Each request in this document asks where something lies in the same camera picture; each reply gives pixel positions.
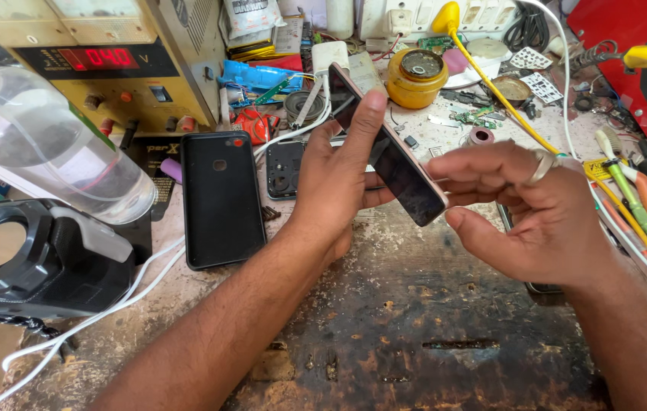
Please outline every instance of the water bottle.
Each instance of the water bottle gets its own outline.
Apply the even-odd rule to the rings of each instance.
[[[149,176],[52,84],[0,67],[0,166],[109,224],[153,204]]]

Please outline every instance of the purple object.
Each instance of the purple object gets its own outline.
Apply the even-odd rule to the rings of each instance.
[[[172,159],[165,159],[161,162],[161,171],[168,174],[169,177],[176,180],[177,183],[182,183],[182,165]]]
[[[463,53],[457,48],[446,50],[442,54],[442,60],[447,64],[447,72],[450,75],[460,74],[468,67],[468,60]]]

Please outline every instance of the smartphone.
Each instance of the smartphone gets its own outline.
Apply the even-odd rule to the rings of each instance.
[[[187,265],[200,271],[252,257],[265,228],[250,135],[188,134],[180,147]]]
[[[348,130],[356,107],[364,95],[337,63],[328,68],[328,81],[331,113],[341,127]],[[432,182],[410,149],[387,123],[383,124],[374,140],[369,164],[420,227],[430,224],[445,211],[445,194]]]
[[[266,150],[268,197],[272,200],[294,200],[298,192],[300,162],[306,145],[302,141],[271,144]]]

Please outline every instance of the black speaker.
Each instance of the black speaker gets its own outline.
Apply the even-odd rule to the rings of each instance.
[[[96,314],[128,290],[135,255],[113,229],[61,201],[0,201],[0,314]]]

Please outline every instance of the solder wire spool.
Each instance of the solder wire spool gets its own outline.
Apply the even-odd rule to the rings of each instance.
[[[493,132],[490,129],[485,127],[473,127],[473,129],[470,130],[470,135],[468,135],[465,142],[463,142],[462,147],[493,144],[495,142],[496,137],[493,136]]]

